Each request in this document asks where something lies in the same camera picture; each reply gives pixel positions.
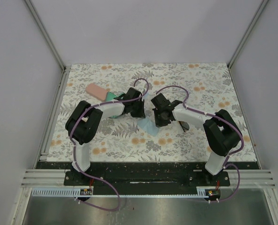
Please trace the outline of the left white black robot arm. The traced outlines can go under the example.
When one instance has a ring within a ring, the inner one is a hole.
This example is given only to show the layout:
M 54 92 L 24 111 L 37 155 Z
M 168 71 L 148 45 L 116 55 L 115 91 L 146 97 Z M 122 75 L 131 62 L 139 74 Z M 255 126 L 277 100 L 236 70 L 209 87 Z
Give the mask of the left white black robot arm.
M 72 166 L 76 170 L 74 180 L 80 185 L 86 185 L 91 175 L 86 171 L 90 167 L 89 142 L 95 137 L 100 122 L 103 119 L 130 114 L 133 118 L 145 118 L 144 95 L 139 90 L 130 87 L 114 99 L 92 105 L 86 101 L 78 103 L 66 122 L 69 139 L 73 143 Z

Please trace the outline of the light blue cleaning cloth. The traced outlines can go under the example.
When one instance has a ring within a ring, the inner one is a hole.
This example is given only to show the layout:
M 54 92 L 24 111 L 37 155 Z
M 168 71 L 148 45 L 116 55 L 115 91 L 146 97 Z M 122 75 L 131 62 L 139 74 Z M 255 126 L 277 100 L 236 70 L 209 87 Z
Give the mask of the light blue cleaning cloth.
M 144 92 L 143 95 L 142 95 L 142 99 L 143 100 L 147 99 L 148 95 L 149 95 L 149 93 L 147 91 Z

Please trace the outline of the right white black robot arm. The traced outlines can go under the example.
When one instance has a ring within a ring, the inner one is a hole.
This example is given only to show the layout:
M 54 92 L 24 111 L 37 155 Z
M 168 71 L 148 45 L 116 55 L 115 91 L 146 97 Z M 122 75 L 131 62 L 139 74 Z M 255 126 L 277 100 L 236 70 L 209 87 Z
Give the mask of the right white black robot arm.
M 219 172 L 226 167 L 231 150 L 239 142 L 244 146 L 238 126 L 226 110 L 215 114 L 184 107 L 182 101 L 170 102 L 162 93 L 151 100 L 154 105 L 154 119 L 157 127 L 164 127 L 172 121 L 181 121 L 196 126 L 205 132 L 212 152 L 202 174 L 203 182 L 209 186 L 219 181 Z

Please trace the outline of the grey-blue glasses case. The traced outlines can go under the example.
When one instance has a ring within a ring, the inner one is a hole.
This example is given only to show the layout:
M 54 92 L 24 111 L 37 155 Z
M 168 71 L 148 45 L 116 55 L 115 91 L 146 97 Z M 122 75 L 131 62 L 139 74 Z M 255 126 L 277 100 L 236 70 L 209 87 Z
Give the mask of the grey-blue glasses case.
M 120 100 L 115 99 L 117 95 L 112 92 L 108 92 L 106 95 L 106 103 L 100 107 L 103 111 L 102 117 L 115 118 L 124 114 L 124 104 Z

